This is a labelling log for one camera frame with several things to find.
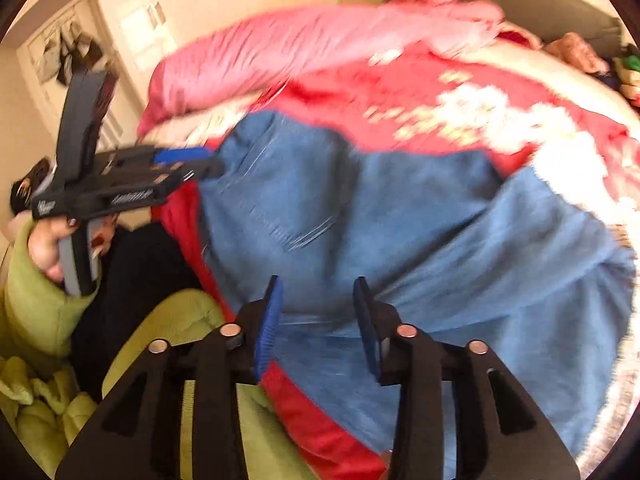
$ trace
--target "gray handle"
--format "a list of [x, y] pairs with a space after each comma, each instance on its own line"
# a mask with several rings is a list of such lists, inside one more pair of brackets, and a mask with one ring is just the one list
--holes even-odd
[[93, 258], [89, 245], [104, 219], [96, 218], [81, 225], [73, 235], [58, 242], [60, 264], [65, 277], [65, 290], [70, 296], [88, 296], [98, 279], [98, 258]]

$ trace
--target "dark nail polish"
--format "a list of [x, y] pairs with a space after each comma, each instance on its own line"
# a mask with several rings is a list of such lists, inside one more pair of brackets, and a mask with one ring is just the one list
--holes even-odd
[[91, 248], [96, 248], [104, 244], [104, 237], [97, 236], [93, 240], [91, 240]]

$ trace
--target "blue denim fabric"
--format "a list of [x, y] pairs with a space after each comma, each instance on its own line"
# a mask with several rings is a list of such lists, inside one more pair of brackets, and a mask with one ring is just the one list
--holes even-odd
[[[398, 390], [369, 375], [353, 281], [440, 341], [487, 341], [574, 455], [604, 403], [631, 311], [632, 251], [530, 168], [503, 181], [482, 152], [363, 153], [337, 132], [250, 114], [200, 184], [206, 260], [238, 310], [284, 283], [276, 343], [300, 389], [375, 452]], [[447, 471], [454, 476], [445, 396]]]

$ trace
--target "green jacket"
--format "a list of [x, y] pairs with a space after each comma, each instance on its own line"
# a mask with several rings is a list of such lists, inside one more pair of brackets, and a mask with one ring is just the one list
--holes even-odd
[[[78, 390], [65, 361], [70, 338], [92, 298], [70, 298], [33, 265], [27, 240], [33, 224], [17, 237], [7, 283], [0, 294], [0, 410], [31, 457], [54, 477], [68, 446], [96, 408]], [[107, 394], [148, 343], [201, 339], [223, 322], [213, 299], [184, 290], [160, 303], [137, 328], [111, 364], [102, 384]], [[180, 472], [191, 474], [193, 384], [182, 410]], [[249, 477], [312, 480], [306, 466], [258, 386], [238, 386], [242, 443]]]

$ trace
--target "black pants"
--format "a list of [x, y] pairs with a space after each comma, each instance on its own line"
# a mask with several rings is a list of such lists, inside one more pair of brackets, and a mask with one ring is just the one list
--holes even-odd
[[69, 358], [81, 390], [97, 402], [111, 362], [143, 319], [170, 295], [201, 288], [159, 223], [118, 229], [102, 269], [100, 289], [71, 337]]

